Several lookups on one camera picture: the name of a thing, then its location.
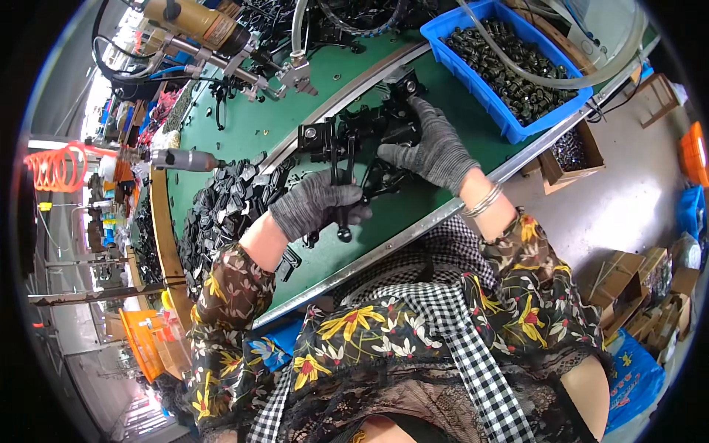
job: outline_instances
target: factory floor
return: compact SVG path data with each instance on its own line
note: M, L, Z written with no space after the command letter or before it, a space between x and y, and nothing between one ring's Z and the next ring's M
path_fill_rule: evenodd
M612 105L625 100L619 94ZM684 108L642 129L648 109L657 106L638 94L627 105L607 115L608 121L590 125L606 168L546 196L539 171L528 178L516 174L504 185L516 206L539 220L559 257L568 261L583 285L595 279L601 260L613 249L643 253L653 246L668 247L676 238L674 206L683 189L677 145L689 129ZM693 310L700 312L707 272L695 290ZM678 343L665 366L666 380L658 396L672 384L686 356L693 332ZM603 443L632 442L642 433L653 406L610 432Z

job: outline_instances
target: bracelet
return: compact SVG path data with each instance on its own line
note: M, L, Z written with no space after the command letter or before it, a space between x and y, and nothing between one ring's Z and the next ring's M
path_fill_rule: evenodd
M478 215L487 211L487 209L492 206L492 203L495 203L495 200L497 200L500 194L502 194L502 186L500 186L499 183L495 183L490 192L488 192L488 194L480 201L480 203L476 204L472 209L463 211L462 215L472 218L477 217Z

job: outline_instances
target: blue plastic bin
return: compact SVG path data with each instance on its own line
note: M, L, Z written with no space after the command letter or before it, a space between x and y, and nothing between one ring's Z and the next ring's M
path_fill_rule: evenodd
M469 5L478 19L482 20L486 17L497 17L506 23L510 23L514 27L515 34L522 39L522 41L537 43L539 45L539 51L556 66L564 65L570 76L581 77L579 70L566 58L566 55L564 55L554 43L550 42L548 38L507 6L495 0L485 0ZM448 38L456 26L460 26L461 28L474 26L472 18L468 17L462 7L448 11L434 18L424 26L421 26L421 34L430 41L431 50L433 51L433 56L436 61L443 63L454 76L458 77L458 79L463 82L470 93L473 94L485 108L485 111L492 116L497 126L502 129L502 135L506 136L507 139L510 140L510 143L519 143L530 135L551 128L581 109L591 95L593 95L593 88L591 87L579 89L579 95L572 100L569 100L564 105L554 109L552 112L530 125L522 126L497 94L490 89L487 83L485 83L463 59L458 57L452 49L438 40L439 37L443 37L444 39Z
M697 223L697 210L702 209L704 215L702 217L702 224L704 225L699 230L699 224ZM690 189L686 189L682 193L677 202L677 208L674 213L677 222L677 231L679 235L682 235L684 231L687 231L689 235L694 237L695 240L699 241L700 234L703 236L704 231L707 229L707 209L704 201L704 190L701 186L695 186Z

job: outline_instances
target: hand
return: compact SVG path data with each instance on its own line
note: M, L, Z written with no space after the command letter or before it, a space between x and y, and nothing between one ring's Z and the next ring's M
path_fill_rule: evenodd
M421 143L414 147L380 145L378 156L448 189L454 196L460 195L463 178L480 164L470 157L443 111L419 97L412 96L408 102L421 120Z
M330 180L329 169L312 174L269 206L269 212L289 242L332 223L334 207L354 205L362 198L359 186L332 186ZM355 206L350 209L347 223L359 225L371 216L369 207Z

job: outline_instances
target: air hose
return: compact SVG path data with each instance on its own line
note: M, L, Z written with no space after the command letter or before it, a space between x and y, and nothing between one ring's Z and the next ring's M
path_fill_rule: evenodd
M614 77L620 70L622 70L630 60L635 56L637 49L640 47L640 42L642 41L642 34L647 25L647 18L642 12L640 5L635 5L635 13L632 17L632 27L630 29L630 34L620 49L618 54L608 62L605 66L600 68L598 71L590 75L585 75L582 77L576 77L571 79L549 79L546 77L539 77L537 75L531 74L524 69L517 66L512 59L510 59L507 54L505 54L502 49L495 43L495 40L487 33L485 27L480 23L480 20L475 16L470 7L465 3L464 0L457 0L463 10L472 18L475 23L476 29L480 31L480 34L485 39L490 48L495 51L495 53L500 57L505 65L508 66L515 74L522 77L523 79L529 80L530 82L539 84L541 86L547 86L556 89L582 89L589 86L595 86L602 83L612 77Z
M88 165L86 152L109 157L118 155L117 151L85 145L82 142L69 142L62 149L30 154L25 157L24 163L34 173L35 189L51 192L80 190L84 187L84 175Z

